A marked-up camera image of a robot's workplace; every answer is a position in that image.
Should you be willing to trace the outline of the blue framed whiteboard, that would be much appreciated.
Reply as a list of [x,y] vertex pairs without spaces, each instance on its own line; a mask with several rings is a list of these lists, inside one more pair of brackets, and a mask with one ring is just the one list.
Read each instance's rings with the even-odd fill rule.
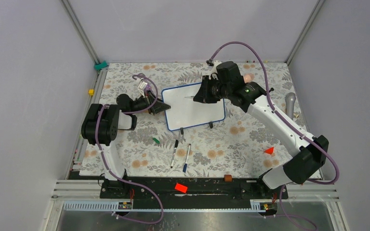
[[203,104],[184,98],[195,96],[200,85],[201,83],[193,83],[162,90],[163,102],[171,106],[171,109],[165,111],[169,131],[219,122],[226,118],[224,100],[213,104]]

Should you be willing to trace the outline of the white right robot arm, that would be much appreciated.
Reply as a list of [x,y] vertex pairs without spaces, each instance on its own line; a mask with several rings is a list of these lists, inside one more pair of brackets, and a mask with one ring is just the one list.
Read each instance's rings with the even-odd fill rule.
[[211,72],[202,77],[193,100],[212,104],[228,99],[263,123],[292,156],[290,161],[259,177],[257,192],[261,197],[269,198],[276,188],[291,182],[304,183],[325,164],[329,141],[324,136],[316,138],[302,130],[268,99],[269,93],[252,81],[250,75],[243,76],[233,61],[208,60],[207,63],[212,67]]

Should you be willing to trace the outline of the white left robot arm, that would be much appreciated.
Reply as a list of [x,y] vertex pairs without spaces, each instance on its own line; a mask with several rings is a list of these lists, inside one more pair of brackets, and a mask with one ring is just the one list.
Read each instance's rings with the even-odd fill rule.
[[127,172],[122,164],[115,144],[119,131],[135,130],[137,113],[147,112],[156,115],[171,109],[151,90],[132,99],[127,94],[120,94],[115,104],[93,103],[81,126],[81,135],[89,144],[97,146],[104,166],[104,177],[115,181],[112,192],[119,198],[130,193]]

